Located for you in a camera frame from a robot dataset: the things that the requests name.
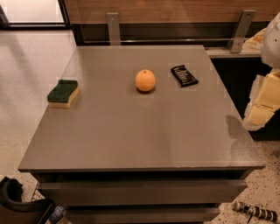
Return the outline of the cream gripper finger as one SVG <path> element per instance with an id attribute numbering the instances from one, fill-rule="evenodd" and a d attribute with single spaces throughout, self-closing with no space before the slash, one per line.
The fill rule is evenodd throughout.
<path id="1" fill-rule="evenodd" d="M 257 76 L 258 92 L 255 105 L 271 111 L 280 109 L 280 73 L 268 73 L 266 76 Z"/>
<path id="2" fill-rule="evenodd" d="M 274 112 L 267 108 L 253 106 L 248 113 L 247 119 L 254 125 L 263 126 L 273 115 Z"/>

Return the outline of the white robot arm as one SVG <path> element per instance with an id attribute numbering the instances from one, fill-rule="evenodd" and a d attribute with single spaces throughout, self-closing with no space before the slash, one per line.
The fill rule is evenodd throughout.
<path id="1" fill-rule="evenodd" d="M 243 127 L 250 131 L 263 128 L 280 109 L 280 13 L 262 33 L 261 59 L 271 71 L 253 81 L 243 119 Z"/>

